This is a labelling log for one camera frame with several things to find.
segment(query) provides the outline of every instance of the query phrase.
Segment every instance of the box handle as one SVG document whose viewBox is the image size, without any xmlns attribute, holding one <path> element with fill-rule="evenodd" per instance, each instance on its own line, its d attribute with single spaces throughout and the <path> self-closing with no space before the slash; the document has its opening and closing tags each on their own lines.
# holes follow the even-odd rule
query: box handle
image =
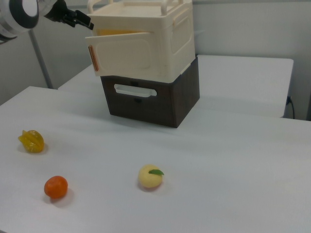
<svg viewBox="0 0 311 233">
<path fill-rule="evenodd" d="M 167 15 L 167 6 L 168 4 L 172 3 L 174 0 L 163 0 L 161 3 L 161 14 L 162 16 L 166 16 Z M 183 0 L 178 0 L 178 4 L 181 5 L 183 4 L 184 1 Z"/>
<path fill-rule="evenodd" d="M 90 14 L 93 14 L 94 13 L 94 10 L 93 10 L 93 6 L 94 4 L 98 3 L 99 1 L 101 0 L 89 0 L 87 2 L 87 9 L 88 9 L 88 12 Z M 174 0 L 163 0 L 162 3 L 161 3 L 161 15 L 162 16 L 166 16 L 167 15 L 167 6 L 168 4 L 172 3 Z M 183 4 L 184 1 L 183 0 L 178 0 L 178 4 L 181 5 Z"/>
<path fill-rule="evenodd" d="M 96 3 L 98 3 L 99 1 L 101 1 L 101 0 L 89 0 L 87 2 L 87 10 L 88 10 L 89 14 L 93 14 L 94 13 L 93 6 Z M 109 2 L 109 4 L 113 4 L 113 0 L 109 0 L 108 2 Z"/>
<path fill-rule="evenodd" d="M 150 97 L 150 96 L 156 96 L 157 92 L 153 89 L 148 88 L 142 88 L 142 87 L 136 87 L 136 86 L 126 86 L 121 84 L 115 84 L 114 88 L 117 93 L 119 94 L 125 94 L 130 96 L 137 96 L 137 97 Z"/>
</svg>

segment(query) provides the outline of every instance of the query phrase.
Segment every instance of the small orange fruit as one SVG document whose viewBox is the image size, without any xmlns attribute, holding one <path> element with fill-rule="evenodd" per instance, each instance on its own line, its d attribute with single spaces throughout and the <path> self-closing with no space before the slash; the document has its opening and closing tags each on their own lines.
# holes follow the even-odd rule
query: small orange fruit
<svg viewBox="0 0 311 233">
<path fill-rule="evenodd" d="M 67 193 L 68 183 L 62 176 L 53 176 L 44 185 L 44 192 L 52 199 L 63 197 Z"/>
</svg>

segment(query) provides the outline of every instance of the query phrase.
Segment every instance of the white table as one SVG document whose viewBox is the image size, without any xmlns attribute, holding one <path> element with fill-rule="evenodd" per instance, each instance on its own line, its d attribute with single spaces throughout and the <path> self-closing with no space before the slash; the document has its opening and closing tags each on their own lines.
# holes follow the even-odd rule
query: white table
<svg viewBox="0 0 311 233">
<path fill-rule="evenodd" d="M 29 87 L 0 106 L 0 229 L 8 233 L 308 233 L 311 125 L 204 110 L 178 129 L 111 116 L 102 96 Z M 28 154 L 17 137 L 39 131 Z M 152 192 L 138 170 L 165 173 Z M 45 181 L 64 176 L 50 201 Z"/>
<path fill-rule="evenodd" d="M 201 101 L 204 109 L 268 117 L 284 115 L 293 60 L 199 55 Z M 104 97 L 100 77 L 89 66 L 58 88 Z"/>
</svg>

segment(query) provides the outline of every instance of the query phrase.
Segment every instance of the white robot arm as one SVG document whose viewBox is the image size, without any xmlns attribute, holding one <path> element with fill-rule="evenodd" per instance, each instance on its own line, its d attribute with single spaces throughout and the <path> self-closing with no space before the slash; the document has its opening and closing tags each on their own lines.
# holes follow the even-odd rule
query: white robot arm
<svg viewBox="0 0 311 233">
<path fill-rule="evenodd" d="M 0 0 L 0 44 L 34 28 L 39 16 L 72 27 L 94 27 L 87 15 L 69 10 L 64 0 Z"/>
</svg>

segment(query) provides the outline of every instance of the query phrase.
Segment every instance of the white wall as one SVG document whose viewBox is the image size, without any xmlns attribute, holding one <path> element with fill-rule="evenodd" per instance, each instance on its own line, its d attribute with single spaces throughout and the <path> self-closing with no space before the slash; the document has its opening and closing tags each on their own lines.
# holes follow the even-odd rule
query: white wall
<svg viewBox="0 0 311 233">
<path fill-rule="evenodd" d="M 47 87 L 28 33 L 0 45 L 0 105 L 28 86 Z"/>
<path fill-rule="evenodd" d="M 67 1 L 74 7 L 86 2 Z M 193 17 L 195 31 L 201 32 L 195 37 L 197 53 L 293 59 L 289 93 L 296 118 L 306 119 L 311 90 L 311 2 L 195 2 Z M 55 88 L 91 64 L 84 40 L 90 35 L 88 29 L 79 25 L 73 29 L 44 18 L 35 35 Z M 288 110 L 285 116 L 291 117 Z"/>
<path fill-rule="evenodd" d="M 291 58 L 290 95 L 306 119 L 311 90 L 311 2 L 201 4 L 194 6 L 200 54 Z"/>
</svg>

